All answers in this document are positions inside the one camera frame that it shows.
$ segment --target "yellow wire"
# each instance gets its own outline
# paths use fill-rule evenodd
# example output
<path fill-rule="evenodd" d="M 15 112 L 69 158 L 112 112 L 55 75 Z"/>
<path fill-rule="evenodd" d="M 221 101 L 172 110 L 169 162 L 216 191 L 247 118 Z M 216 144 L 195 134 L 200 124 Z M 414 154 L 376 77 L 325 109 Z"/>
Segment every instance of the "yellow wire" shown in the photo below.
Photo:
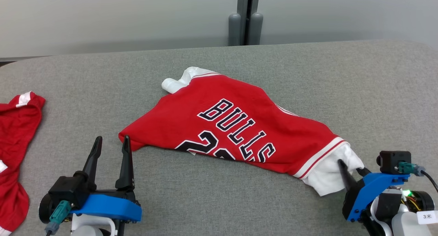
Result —
<path fill-rule="evenodd" d="M 411 201 L 411 203 L 415 206 L 415 208 L 418 210 L 418 211 L 421 211 L 421 209 L 418 207 L 418 205 L 415 203 L 415 200 L 413 199 L 413 198 L 411 198 L 411 197 L 406 197 L 406 198 L 409 198 L 409 200 Z"/>

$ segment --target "white cloth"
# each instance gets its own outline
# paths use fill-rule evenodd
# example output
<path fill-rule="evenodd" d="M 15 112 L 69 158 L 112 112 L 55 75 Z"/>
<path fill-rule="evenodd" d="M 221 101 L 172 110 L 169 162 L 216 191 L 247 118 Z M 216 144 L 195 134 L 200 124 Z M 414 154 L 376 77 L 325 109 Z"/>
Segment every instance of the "white cloth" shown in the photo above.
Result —
<path fill-rule="evenodd" d="M 9 236 L 12 232 L 0 227 L 0 236 Z"/>
<path fill-rule="evenodd" d="M 355 169 L 363 169 L 364 167 L 361 159 L 350 148 L 349 143 L 346 142 L 318 163 L 311 173 L 302 179 L 302 181 L 312 186 L 320 196 L 344 189 L 344 182 L 339 172 L 339 159 L 345 162 L 350 174 Z"/>
<path fill-rule="evenodd" d="M 207 69 L 201 69 L 196 66 L 191 66 L 183 72 L 183 75 L 179 80 L 174 80 L 173 78 L 166 78 L 161 83 L 161 87 L 165 91 L 169 92 L 170 94 L 174 94 L 175 92 L 179 91 L 181 88 L 188 86 L 192 78 L 207 77 L 211 75 L 218 75 L 218 73 Z"/>
<path fill-rule="evenodd" d="M 0 160 L 0 173 L 3 172 L 7 168 L 8 168 L 8 166 L 6 166 L 6 164 L 3 163 L 2 160 Z"/>

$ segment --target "blue plastic bracket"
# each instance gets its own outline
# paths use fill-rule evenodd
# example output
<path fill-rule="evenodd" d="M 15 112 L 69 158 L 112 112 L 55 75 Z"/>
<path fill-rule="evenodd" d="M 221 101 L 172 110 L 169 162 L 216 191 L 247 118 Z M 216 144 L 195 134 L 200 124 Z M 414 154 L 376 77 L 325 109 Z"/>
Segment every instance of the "blue plastic bracket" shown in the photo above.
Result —
<path fill-rule="evenodd" d="M 399 186 L 404 184 L 403 180 L 408 179 L 409 174 L 382 174 L 382 173 L 369 173 L 363 177 L 364 187 L 360 189 L 357 195 L 355 204 L 347 218 L 351 221 L 354 219 L 357 221 L 360 217 L 360 212 L 366 209 L 366 206 L 372 202 L 377 196 L 379 196 L 385 189 L 390 186 Z"/>
<path fill-rule="evenodd" d="M 131 222 L 141 221 L 140 206 L 127 199 L 102 194 L 90 194 L 80 210 L 72 210 L 70 213 L 88 214 Z"/>

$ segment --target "green connector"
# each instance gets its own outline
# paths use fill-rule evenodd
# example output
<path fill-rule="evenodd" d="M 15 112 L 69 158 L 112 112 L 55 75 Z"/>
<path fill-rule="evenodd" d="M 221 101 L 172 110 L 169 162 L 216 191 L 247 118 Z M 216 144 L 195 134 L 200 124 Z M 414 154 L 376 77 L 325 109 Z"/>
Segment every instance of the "green connector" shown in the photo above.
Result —
<path fill-rule="evenodd" d="M 72 210 L 72 207 L 70 206 L 70 203 L 62 200 L 58 206 L 56 207 L 53 214 L 50 216 L 50 221 L 55 222 L 57 224 L 61 224 L 61 222 L 64 221 L 64 219 L 70 214 L 70 211 Z"/>
<path fill-rule="evenodd" d="M 414 174 L 416 164 L 399 162 L 398 171 L 402 174 Z"/>

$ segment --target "white wall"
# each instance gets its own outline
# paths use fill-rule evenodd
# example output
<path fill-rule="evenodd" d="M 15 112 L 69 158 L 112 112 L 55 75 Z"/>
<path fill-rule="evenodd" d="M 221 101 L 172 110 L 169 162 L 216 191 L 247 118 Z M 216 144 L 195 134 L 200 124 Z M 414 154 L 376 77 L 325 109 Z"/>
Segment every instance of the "white wall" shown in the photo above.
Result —
<path fill-rule="evenodd" d="M 259 0 L 260 44 L 397 38 L 438 49 L 438 0 Z"/>
<path fill-rule="evenodd" d="M 226 46 L 237 0 L 0 0 L 0 58 Z"/>

